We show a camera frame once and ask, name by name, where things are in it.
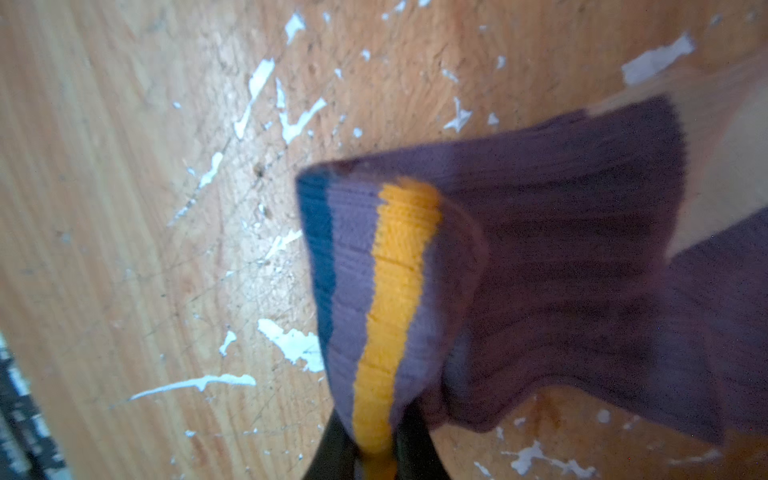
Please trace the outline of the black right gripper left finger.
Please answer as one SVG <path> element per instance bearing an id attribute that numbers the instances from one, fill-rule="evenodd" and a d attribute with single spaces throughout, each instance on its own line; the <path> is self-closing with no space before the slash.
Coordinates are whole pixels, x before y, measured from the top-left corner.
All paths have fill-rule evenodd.
<path id="1" fill-rule="evenodd" d="M 326 425 L 318 449 L 303 480 L 354 480 L 358 448 L 336 410 Z"/>

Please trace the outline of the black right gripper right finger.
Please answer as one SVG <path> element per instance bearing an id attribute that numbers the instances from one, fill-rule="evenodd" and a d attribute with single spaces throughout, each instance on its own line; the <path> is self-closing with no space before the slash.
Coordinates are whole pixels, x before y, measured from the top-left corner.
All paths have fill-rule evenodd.
<path id="1" fill-rule="evenodd" d="M 410 404 L 394 436 L 398 480 L 450 480 L 418 404 Z"/>

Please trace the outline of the purple sock beige toe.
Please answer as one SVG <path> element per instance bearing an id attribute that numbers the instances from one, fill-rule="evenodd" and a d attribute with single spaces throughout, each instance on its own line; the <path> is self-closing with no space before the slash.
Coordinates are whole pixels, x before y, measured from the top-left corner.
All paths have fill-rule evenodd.
<path id="1" fill-rule="evenodd" d="M 710 443 L 767 430 L 767 157 L 719 143 L 758 55 L 522 130 L 302 170 L 333 411 L 356 479 L 395 431 L 485 432 L 569 385 Z"/>

